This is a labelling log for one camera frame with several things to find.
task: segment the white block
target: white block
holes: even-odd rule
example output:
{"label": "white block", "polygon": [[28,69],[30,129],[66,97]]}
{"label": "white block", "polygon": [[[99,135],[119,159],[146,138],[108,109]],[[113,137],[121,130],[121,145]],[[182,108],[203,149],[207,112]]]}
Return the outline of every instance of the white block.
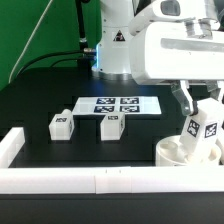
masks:
{"label": "white block", "polygon": [[101,140],[119,140],[125,128],[125,113],[107,113],[100,124]]}
{"label": "white block", "polygon": [[51,140],[70,140],[74,128],[73,115],[70,110],[56,114],[49,125]]}
{"label": "white block", "polygon": [[198,101],[198,114],[186,118],[180,142],[189,154],[210,153],[224,120],[224,106],[212,99]]}

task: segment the marker sheet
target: marker sheet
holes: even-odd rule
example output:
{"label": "marker sheet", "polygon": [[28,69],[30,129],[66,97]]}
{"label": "marker sheet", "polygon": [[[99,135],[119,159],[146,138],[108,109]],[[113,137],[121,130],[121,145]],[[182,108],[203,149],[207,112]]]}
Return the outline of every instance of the marker sheet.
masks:
{"label": "marker sheet", "polygon": [[161,114],[158,97],[80,97],[73,115],[105,115],[108,112],[126,114]]}

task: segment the green background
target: green background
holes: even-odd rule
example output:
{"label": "green background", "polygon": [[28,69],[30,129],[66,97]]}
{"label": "green background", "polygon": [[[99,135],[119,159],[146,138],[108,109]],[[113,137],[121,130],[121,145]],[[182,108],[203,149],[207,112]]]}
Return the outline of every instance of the green background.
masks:
{"label": "green background", "polygon": [[[48,2],[0,1],[0,90],[8,84],[9,74]],[[95,47],[101,37],[99,0],[82,6],[89,46]],[[79,32],[75,0],[54,0],[16,71],[40,55],[76,49],[79,49]],[[35,64],[38,67],[49,65],[49,60]]]}

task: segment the black tabletop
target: black tabletop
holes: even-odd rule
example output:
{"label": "black tabletop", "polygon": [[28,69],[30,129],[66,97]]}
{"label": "black tabletop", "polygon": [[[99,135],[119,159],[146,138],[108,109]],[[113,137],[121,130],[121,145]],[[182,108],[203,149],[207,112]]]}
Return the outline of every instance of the black tabletop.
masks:
{"label": "black tabletop", "polygon": [[[208,96],[192,87],[195,100]],[[103,116],[74,116],[70,141],[51,141],[48,125],[79,97],[157,96],[161,115],[126,115],[119,141],[101,142]],[[156,143],[184,123],[170,86],[92,78],[76,68],[31,69],[0,92],[0,136],[24,127],[26,143],[11,167],[153,166]],[[2,223],[221,223],[223,193],[1,195]]]}

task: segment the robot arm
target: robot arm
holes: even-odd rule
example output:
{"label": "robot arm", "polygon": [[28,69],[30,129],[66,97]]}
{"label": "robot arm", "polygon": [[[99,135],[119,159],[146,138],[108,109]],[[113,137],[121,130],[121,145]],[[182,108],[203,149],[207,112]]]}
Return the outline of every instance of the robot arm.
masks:
{"label": "robot arm", "polygon": [[[155,0],[129,24],[133,78],[140,85],[170,84],[187,116],[178,141],[160,144],[181,144],[169,161],[208,164],[222,132],[224,33],[219,26],[213,0]],[[206,84],[211,98],[193,101],[187,90],[191,83]]]}
{"label": "robot arm", "polygon": [[213,0],[153,1],[129,24],[133,78],[140,85],[171,84],[182,113],[196,114],[187,91],[192,82],[208,84],[212,97],[222,98],[224,35],[216,31],[219,26]]}

